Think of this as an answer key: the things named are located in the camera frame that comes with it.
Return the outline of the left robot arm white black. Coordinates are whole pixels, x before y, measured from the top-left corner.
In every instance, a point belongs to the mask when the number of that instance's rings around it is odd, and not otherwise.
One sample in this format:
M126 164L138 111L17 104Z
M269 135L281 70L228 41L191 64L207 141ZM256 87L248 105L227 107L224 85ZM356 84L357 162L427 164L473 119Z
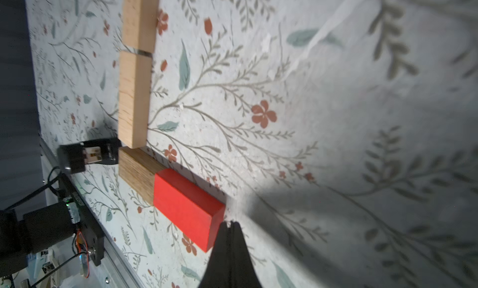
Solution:
M38 253L73 235L75 224L64 202L17 219L14 210L1 211L1 276L27 268L27 255Z

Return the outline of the dark wooden block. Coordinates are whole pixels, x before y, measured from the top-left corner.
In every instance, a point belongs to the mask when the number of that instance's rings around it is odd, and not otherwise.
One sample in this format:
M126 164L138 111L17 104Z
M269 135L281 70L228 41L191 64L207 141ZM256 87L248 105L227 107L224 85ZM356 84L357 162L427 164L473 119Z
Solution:
M119 176L134 189L143 200L152 205L154 201L154 181L157 172L166 166L151 157L142 149L121 147L119 155Z

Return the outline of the light wooden block slanted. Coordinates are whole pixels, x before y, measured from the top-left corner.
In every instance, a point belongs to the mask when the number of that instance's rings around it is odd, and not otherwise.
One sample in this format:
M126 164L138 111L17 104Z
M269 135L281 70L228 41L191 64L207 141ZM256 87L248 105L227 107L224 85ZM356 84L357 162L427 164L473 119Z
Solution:
M152 58L120 52L118 138L132 149L146 145L151 70Z

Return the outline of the light wooden block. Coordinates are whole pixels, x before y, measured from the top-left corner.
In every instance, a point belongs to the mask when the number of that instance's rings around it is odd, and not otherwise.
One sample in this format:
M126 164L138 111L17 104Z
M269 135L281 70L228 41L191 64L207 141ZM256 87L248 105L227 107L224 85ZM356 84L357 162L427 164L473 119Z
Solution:
M159 0L123 0L123 44L153 53Z

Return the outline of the red block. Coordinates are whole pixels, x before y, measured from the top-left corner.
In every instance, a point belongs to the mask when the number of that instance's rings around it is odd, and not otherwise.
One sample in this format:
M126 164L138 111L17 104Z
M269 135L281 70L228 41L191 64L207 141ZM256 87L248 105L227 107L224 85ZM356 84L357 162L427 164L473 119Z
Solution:
M154 175L153 205L202 251L215 243L224 203L172 169Z

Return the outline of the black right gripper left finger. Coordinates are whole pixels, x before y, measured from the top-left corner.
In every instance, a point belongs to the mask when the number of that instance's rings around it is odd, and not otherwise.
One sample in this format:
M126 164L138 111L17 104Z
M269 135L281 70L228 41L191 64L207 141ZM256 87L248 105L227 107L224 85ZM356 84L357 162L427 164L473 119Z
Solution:
M199 288L230 287L231 250L230 227L227 222L222 222Z

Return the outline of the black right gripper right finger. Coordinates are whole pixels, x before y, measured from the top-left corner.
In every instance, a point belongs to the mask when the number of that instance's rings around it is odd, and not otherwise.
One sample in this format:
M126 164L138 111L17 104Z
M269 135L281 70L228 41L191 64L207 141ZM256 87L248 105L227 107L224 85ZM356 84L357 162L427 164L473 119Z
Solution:
M239 222L229 228L230 288L261 288Z

